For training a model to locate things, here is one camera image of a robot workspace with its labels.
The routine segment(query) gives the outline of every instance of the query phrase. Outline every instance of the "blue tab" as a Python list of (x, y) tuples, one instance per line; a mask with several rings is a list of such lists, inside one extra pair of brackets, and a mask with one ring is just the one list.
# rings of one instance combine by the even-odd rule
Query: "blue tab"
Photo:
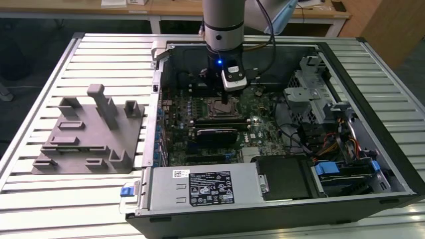
[(154, 152), (153, 153), (153, 160), (160, 160), (160, 158), (161, 158), (160, 153)]
[(334, 162), (323, 162), (318, 163), (314, 166), (317, 175), (339, 173), (338, 166)]
[(226, 153), (225, 154), (225, 161), (229, 162), (231, 157), (233, 157), (233, 153)]
[(371, 167), (373, 167), (373, 169), (374, 169), (375, 172), (378, 172), (378, 171), (381, 170), (379, 164), (378, 164), (378, 162), (374, 161), (374, 160), (371, 161)]
[(162, 117), (164, 116), (164, 111), (161, 108), (158, 108), (158, 113), (157, 113), (158, 117)]
[(134, 187), (121, 188), (120, 196), (121, 196), (121, 198), (133, 197), (134, 196)]
[(314, 169), (315, 169), (317, 175), (322, 175), (323, 174), (323, 170), (321, 169), (319, 165), (315, 165)]

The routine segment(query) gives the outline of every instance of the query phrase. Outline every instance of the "power supply label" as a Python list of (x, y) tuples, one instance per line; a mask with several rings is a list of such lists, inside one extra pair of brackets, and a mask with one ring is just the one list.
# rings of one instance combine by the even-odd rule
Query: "power supply label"
[(230, 172), (190, 173), (189, 198), (193, 207), (234, 203)]

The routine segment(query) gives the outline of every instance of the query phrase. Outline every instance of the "floor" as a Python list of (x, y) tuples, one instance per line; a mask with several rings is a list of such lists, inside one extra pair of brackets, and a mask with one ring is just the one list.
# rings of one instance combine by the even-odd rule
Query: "floor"
[[(198, 25), (197, 22), (164, 22), (161, 27), (164, 33), (194, 33), (198, 30)], [(12, 87), (9, 91), (14, 95), (12, 102), (0, 101), (0, 157), (74, 32), (150, 33), (150, 27), (146, 21), (130, 20), (65, 20), (61, 22), (52, 19), (0, 19), (0, 55), (4, 49), (16, 50), (8, 46), (17, 44), (26, 64), (21, 64), (22, 66), (13, 72), (24, 74), (25, 69), (30, 70), (29, 74), (17, 81), (0, 78), (1, 83), (6, 87)], [(12, 50), (8, 53), (14, 56), (14, 60), (18, 58), (16, 58), (20, 55), (18, 52)], [(418, 44), (405, 63), (395, 70), (422, 104), (425, 104), (425, 94), (422, 94), (425, 91), (423, 65), (425, 41)]]

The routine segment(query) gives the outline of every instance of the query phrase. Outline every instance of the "slotted aluminum table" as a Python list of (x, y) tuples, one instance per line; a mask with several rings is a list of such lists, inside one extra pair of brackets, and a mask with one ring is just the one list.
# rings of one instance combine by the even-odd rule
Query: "slotted aluminum table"
[[(61, 97), (85, 95), (86, 86), (105, 85), (116, 104), (137, 100), (146, 107), (154, 70), (154, 41), (201, 41), (190, 35), (76, 34), (58, 60), (12, 144), (0, 161), (0, 238), (144, 238), (118, 211), (120, 188), (140, 178), (148, 117), (142, 122), (134, 170), (125, 175), (32, 175), (60, 111)], [(265, 37), (246, 36), (246, 41)], [(425, 178), (425, 109), (367, 43), (354, 38), (278, 37), (277, 41), (326, 42), (354, 83), (391, 133), (422, 178)], [(334, 86), (339, 97), (343, 94)], [(202, 238), (423, 238), (425, 204), (390, 209), (337, 226), (271, 230)]]

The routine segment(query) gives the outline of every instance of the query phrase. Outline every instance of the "table leg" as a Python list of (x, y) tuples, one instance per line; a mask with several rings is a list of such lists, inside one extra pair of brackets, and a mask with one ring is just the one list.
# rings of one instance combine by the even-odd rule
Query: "table leg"
[(160, 21), (161, 21), (160, 16), (149, 16), (152, 34), (161, 34)]
[(329, 27), (326, 32), (326, 37), (337, 37), (339, 35), (339, 31), (342, 29), (343, 23), (346, 19), (334, 19), (333, 24)]

